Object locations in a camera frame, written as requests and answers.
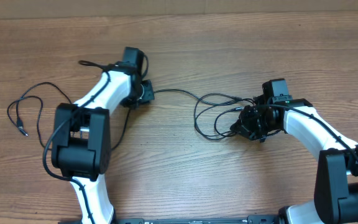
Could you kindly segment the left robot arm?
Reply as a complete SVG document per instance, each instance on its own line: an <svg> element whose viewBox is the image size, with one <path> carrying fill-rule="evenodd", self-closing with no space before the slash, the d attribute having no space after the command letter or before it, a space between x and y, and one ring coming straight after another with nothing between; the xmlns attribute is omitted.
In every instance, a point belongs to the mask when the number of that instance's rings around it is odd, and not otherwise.
<svg viewBox="0 0 358 224"><path fill-rule="evenodd" d="M154 100L149 62L138 48L126 47L122 60L100 65L99 82L74 103L55 111L54 130L47 146L59 179L73 186L79 201L80 223L114 223L115 209L105 181L112 150L110 117L118 106L134 110Z"/></svg>

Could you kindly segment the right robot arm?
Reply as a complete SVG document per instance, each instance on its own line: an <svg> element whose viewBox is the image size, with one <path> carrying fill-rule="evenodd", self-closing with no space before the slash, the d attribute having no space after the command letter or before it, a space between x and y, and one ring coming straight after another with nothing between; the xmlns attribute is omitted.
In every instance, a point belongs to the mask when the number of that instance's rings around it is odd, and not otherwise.
<svg viewBox="0 0 358 224"><path fill-rule="evenodd" d="M283 131L299 140L318 161L314 196L280 209L269 223L358 222L358 142L323 120L306 99L293 99L284 79L262 85L262 95L245 106L230 127L251 141Z"/></svg>

